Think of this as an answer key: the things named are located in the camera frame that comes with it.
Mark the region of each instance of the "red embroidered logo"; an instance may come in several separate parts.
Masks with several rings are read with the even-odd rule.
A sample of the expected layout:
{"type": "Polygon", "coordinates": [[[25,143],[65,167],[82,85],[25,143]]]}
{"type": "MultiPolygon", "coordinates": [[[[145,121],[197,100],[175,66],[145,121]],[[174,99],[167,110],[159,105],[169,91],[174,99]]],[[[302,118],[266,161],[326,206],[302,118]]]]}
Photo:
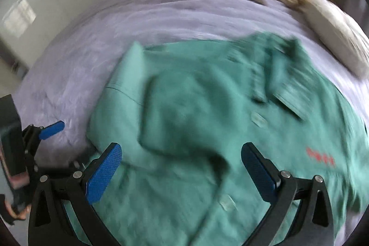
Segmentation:
{"type": "Polygon", "coordinates": [[[312,150],[310,147],[306,148],[307,155],[316,159],[318,162],[324,162],[326,165],[331,165],[335,167],[334,159],[332,157],[328,157],[325,153],[320,154],[317,151],[312,150]]]}

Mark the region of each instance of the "green shirt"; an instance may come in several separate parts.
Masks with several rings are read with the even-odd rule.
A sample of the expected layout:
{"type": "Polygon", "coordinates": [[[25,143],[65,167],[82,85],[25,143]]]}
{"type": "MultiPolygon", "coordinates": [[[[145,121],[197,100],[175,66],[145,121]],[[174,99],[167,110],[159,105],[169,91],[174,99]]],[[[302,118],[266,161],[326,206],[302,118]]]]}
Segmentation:
{"type": "Polygon", "coordinates": [[[126,246],[241,245],[269,207],[242,164],[245,142],[295,177],[323,176],[335,234],[347,209],[369,202],[365,126],[296,39],[136,43],[87,136],[100,151],[122,146],[122,164],[94,207],[126,246]]]}

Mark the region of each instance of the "blue gripper pad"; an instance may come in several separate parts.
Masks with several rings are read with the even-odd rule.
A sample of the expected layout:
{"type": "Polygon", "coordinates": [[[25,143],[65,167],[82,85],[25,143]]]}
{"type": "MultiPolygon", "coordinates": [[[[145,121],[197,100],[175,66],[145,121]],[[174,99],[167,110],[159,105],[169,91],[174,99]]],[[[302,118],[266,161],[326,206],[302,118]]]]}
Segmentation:
{"type": "Polygon", "coordinates": [[[277,185],[269,175],[263,163],[261,163],[257,154],[253,151],[253,148],[256,149],[252,143],[246,143],[243,145],[241,149],[242,162],[258,189],[260,196],[265,202],[272,204],[277,199],[277,185]]]}
{"type": "Polygon", "coordinates": [[[64,129],[64,127],[65,127],[64,122],[58,121],[52,125],[49,125],[48,127],[45,127],[38,135],[38,138],[40,140],[46,140],[51,136],[57,134],[58,132],[61,132],[64,129]]]}
{"type": "Polygon", "coordinates": [[[92,174],[86,183],[86,198],[89,204],[98,202],[110,183],[115,171],[122,160],[122,148],[115,144],[110,153],[92,174]]]}

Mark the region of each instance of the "black device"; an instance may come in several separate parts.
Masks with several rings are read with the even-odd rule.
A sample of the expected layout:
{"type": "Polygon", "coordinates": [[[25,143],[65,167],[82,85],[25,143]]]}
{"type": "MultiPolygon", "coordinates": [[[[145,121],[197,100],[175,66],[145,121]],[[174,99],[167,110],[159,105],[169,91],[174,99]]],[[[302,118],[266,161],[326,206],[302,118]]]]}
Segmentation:
{"type": "MultiPolygon", "coordinates": [[[[10,104],[10,96],[0,99],[0,110],[12,110],[2,116],[0,128],[1,140],[7,141],[5,163],[15,162],[12,154],[19,155],[21,149],[25,166],[13,166],[16,172],[26,170],[29,184],[21,188],[21,203],[32,202],[28,225],[29,246],[82,246],[70,223],[63,201],[70,201],[73,210],[92,246],[119,246],[104,223],[100,220],[92,204],[102,194],[113,174],[117,170],[121,158],[121,147],[112,143],[105,152],[94,159],[89,166],[67,169],[35,168],[34,161],[41,138],[50,137],[58,132],[63,124],[52,125],[46,132],[44,128],[28,126],[19,130],[20,119],[14,106],[10,104]]],[[[294,178],[290,172],[279,171],[274,164],[265,159],[252,143],[246,143],[241,149],[241,159],[256,185],[262,199],[271,204],[264,218],[243,246],[269,246],[279,230],[291,203],[300,200],[296,216],[284,241],[279,246],[333,246],[333,217],[329,196],[321,176],[312,179],[294,178]]],[[[367,229],[368,212],[357,226],[345,246],[366,245],[362,243],[363,233],[367,229]]],[[[0,236],[7,245],[19,244],[0,218],[0,236]]]]}

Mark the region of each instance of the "shirt sleeve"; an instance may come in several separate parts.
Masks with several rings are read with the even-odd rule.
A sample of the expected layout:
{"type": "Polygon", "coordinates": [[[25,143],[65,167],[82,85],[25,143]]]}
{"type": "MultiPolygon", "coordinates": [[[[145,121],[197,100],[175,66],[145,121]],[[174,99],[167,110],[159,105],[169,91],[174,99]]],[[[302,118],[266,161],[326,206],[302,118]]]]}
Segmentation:
{"type": "Polygon", "coordinates": [[[364,211],[369,204],[369,139],[364,122],[357,117],[349,129],[349,195],[348,209],[364,211]]]}

